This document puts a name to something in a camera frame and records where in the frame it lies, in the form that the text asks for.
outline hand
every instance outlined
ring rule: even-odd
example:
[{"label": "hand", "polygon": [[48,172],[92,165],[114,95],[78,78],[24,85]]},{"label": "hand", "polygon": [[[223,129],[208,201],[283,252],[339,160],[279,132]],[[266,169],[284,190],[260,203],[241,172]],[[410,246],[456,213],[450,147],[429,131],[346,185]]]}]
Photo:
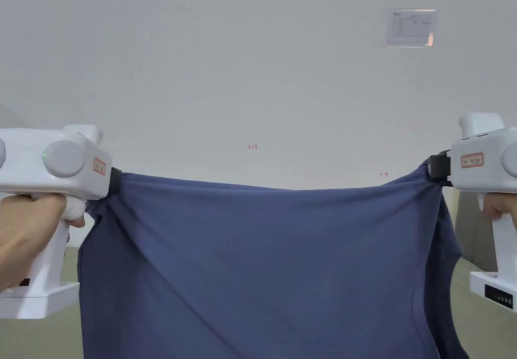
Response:
[{"label": "hand", "polygon": [[490,219],[498,219],[503,213],[512,216],[517,228],[517,193],[488,193],[484,197],[483,213]]},{"label": "hand", "polygon": [[[32,261],[56,231],[65,207],[65,197],[58,194],[37,201],[24,195],[0,201],[0,292],[26,278]],[[85,225],[84,217],[68,223]]]}]

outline posted sheet on wall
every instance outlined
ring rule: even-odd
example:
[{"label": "posted sheet on wall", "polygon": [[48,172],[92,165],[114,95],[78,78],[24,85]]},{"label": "posted sheet on wall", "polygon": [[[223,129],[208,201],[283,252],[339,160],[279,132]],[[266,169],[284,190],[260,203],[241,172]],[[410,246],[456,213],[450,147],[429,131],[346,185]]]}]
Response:
[{"label": "posted sheet on wall", "polygon": [[387,9],[386,46],[429,48],[434,44],[436,10]]}]

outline gray floor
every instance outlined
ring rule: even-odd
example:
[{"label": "gray floor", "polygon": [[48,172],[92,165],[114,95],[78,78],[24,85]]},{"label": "gray floor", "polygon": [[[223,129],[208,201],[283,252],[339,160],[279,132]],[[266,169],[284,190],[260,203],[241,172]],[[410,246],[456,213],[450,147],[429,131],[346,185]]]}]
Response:
[{"label": "gray floor", "polygon": [[[68,249],[63,279],[77,280],[77,250]],[[476,270],[460,260],[454,272],[451,302],[458,336],[471,359],[517,357],[517,314],[469,291],[469,273]],[[79,307],[44,320],[0,320],[2,359],[81,359]]]}]

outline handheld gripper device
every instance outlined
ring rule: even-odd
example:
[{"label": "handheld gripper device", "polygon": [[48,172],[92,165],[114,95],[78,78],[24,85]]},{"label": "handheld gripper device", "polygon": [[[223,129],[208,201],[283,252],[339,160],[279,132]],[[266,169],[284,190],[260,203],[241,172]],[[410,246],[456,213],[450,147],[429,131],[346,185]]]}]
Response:
[{"label": "handheld gripper device", "polygon": [[[450,150],[429,158],[429,178],[443,186],[478,193],[517,193],[517,127],[505,128],[497,114],[459,119],[462,137]],[[517,312],[517,230],[510,214],[492,221],[497,272],[472,272],[471,292]]]},{"label": "handheld gripper device", "polygon": [[68,237],[67,220],[82,217],[85,200],[118,193],[122,172],[100,147],[92,125],[62,130],[0,129],[0,192],[66,196],[56,232],[20,286],[0,292],[0,319],[41,319],[79,301],[79,282],[60,282]]}]

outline fabric fold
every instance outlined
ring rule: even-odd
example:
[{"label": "fabric fold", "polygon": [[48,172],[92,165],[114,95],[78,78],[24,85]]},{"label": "fabric fold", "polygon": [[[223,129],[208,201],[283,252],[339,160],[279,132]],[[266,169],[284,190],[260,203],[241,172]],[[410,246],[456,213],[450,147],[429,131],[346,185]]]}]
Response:
[{"label": "fabric fold", "polygon": [[379,187],[123,174],[80,249],[85,359],[463,359],[425,164]]}]

